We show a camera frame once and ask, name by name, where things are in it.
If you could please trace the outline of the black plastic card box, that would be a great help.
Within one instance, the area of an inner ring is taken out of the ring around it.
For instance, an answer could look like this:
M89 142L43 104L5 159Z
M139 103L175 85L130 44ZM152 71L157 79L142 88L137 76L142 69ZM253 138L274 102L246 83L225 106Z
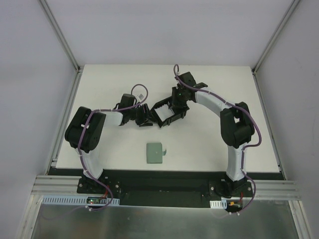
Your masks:
M183 119L188 110L189 107L186 103L179 108L172 104L172 97L168 97L155 103L151 113L156 119L158 126L162 128L178 119Z

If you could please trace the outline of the green leather card holder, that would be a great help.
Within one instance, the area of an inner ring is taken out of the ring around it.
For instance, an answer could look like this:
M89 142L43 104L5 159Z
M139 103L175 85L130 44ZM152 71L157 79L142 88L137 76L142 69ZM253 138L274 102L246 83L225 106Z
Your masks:
M149 142L146 147L147 164L162 164L166 149L160 142Z

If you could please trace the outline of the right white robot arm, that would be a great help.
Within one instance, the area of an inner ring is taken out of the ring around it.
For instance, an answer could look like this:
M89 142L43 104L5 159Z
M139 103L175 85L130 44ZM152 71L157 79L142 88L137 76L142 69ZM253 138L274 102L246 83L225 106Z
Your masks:
M228 146L226 175L230 181L224 184L225 193L236 196L242 191L239 182L245 176L244 150L255 133L255 124L246 103L233 104L215 92L205 83L196 83L190 72L179 75L175 72L177 86L172 89L170 108L181 110L188 101L205 106L220 118L221 137Z

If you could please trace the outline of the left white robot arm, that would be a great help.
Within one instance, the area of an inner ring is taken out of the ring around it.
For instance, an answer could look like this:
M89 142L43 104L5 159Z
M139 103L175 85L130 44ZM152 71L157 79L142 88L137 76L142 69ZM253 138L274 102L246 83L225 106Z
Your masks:
M90 178L88 188L95 194L102 193L105 181L100 178L103 167L99 160L99 141L107 126L123 126L133 120L139 127L152 126L157 122L142 96L123 94L111 110L91 110L79 107L65 132L65 140L80 157L83 174Z

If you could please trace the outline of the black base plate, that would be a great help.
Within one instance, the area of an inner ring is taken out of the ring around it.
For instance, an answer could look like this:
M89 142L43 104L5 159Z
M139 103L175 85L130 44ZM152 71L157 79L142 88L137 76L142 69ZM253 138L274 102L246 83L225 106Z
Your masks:
M224 172L104 170L97 181L80 169L51 168L50 176L78 176L78 194L118 199L123 206L207 208L210 201L253 195L247 178L234 183Z

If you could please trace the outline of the aluminium front rail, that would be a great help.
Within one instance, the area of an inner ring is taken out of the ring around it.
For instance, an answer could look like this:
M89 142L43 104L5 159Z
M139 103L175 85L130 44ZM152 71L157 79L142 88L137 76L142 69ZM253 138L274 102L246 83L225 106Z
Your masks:
M31 193L34 195L79 195L79 176L38 175ZM257 200L300 201L297 184L289 180L255 180Z

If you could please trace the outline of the left aluminium frame post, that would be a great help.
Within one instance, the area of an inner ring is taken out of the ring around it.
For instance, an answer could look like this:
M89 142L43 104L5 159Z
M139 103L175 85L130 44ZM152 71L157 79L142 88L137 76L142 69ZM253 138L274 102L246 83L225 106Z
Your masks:
M67 39L65 38L59 24L58 21L56 20L53 11L51 10L48 2L46 0L38 0L37 1L40 5L40 7L42 8L50 26L52 27L54 34L57 38L57 40L59 41L63 51L65 52L68 60L70 61L70 63L72 64L74 70L76 72L80 72L81 71L81 66L78 63L78 61L76 60L68 42Z

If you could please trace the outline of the aluminium frame post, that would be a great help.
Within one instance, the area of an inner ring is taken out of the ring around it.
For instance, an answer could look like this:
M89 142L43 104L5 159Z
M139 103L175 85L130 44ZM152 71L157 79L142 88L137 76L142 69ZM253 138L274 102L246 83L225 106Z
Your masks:
M290 21L291 17L295 13L296 9L299 7L302 0L292 0L285 11L284 15L282 16L281 20L279 21L278 25L276 26L274 32L272 33L270 39L268 40L265 48L263 49L260 57L258 58L256 64L252 68L252 74L256 75L258 70L261 68L262 64L266 60L267 56L269 55L271 49L275 46L276 41L279 39L281 33L287 26L288 22Z
M74 70L76 72L80 72L81 71L81 66L78 63L78 61L76 60L68 42L67 39L65 38L59 24L58 21L56 20L53 11L51 10L48 2L46 0L38 0L37 1L40 5L40 7L42 8L50 26L52 27L54 34L57 38L57 40L59 41L63 51L65 52L68 60L70 61L70 63L72 64Z

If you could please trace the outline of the right aluminium frame post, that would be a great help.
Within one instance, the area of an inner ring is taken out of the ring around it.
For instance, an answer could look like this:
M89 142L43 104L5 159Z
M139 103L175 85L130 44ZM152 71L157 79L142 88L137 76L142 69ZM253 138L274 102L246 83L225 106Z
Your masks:
M288 22L290 21L291 17L295 13L296 9L299 7L302 0L292 0L285 11L284 15L282 16L281 20L279 21L278 25L276 26L274 32L272 33L270 39L268 40L265 48L263 49L260 57L258 58L256 64L252 68L252 74L256 75L258 70L261 68L262 64L266 60L267 56L269 55L271 49L275 46L276 41L279 39L281 33L287 26Z

